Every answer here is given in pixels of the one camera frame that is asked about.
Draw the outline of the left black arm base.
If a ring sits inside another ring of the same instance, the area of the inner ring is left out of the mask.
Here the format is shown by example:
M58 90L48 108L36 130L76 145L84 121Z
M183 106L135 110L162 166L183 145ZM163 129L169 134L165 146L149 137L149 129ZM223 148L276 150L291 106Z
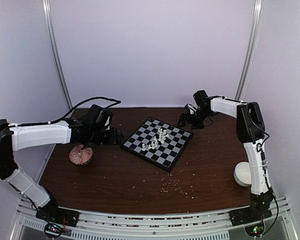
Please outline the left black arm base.
M43 233L48 239L59 238L62 234L68 233L68 227L76 227L79 220L79 212L64 208L47 208L31 205L36 211L35 217L45 221Z

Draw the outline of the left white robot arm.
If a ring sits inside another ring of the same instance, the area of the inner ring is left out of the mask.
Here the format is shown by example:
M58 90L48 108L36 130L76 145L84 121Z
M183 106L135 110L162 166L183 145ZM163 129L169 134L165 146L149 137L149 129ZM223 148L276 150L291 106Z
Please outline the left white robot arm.
M92 105L86 115L76 119L65 117L43 123L8 123L0 120L0 179L8 182L32 200L51 222L62 218L62 211L53 204L53 196L34 182L14 160L14 152L53 145L82 144L120 145L123 133L111 127L113 113L108 108Z

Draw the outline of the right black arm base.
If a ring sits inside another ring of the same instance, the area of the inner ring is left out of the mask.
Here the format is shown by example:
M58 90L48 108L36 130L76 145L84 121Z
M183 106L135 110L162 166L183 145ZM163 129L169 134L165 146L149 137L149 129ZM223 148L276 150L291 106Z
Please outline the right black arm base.
M241 226L252 238L261 237L266 232L265 219L272 216L270 203L253 200L250 206L231 210L229 218L233 227Z

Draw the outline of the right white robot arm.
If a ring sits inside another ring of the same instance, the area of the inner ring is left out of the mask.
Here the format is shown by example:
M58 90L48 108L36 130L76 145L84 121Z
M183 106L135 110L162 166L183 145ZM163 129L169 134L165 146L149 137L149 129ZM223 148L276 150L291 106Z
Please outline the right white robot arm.
M245 102L225 96L208 96L205 90L193 94L196 105L186 104L186 112L181 113L177 126L191 125L193 129L203 129L204 121L217 114L236 119L236 136L247 154L250 174L250 191L257 199L275 197L268 176L268 162L265 142L270 135L266 132L262 112L257 102Z

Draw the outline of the black grey chessboard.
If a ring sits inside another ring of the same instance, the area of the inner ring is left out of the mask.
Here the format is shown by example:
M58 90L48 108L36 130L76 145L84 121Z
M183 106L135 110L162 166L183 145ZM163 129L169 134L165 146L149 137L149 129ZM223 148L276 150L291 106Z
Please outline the black grey chessboard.
M170 172L192 137L192 132L149 117L120 145L120 148Z

